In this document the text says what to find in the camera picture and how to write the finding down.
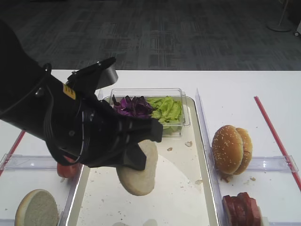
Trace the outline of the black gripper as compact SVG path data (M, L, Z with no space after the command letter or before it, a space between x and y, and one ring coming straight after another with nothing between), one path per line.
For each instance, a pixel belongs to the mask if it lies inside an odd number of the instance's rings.
M46 145L63 166L126 166L145 170L147 157L138 145L161 142L163 125L116 113L106 101L47 95Z

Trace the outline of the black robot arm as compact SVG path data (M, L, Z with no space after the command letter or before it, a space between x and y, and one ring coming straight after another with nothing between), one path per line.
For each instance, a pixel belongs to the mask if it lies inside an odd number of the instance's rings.
M66 83L23 50L13 30L0 24L0 118L45 141L63 166L127 166L144 170L144 140L160 142L156 119L117 113L95 91L117 82L113 57L73 72Z

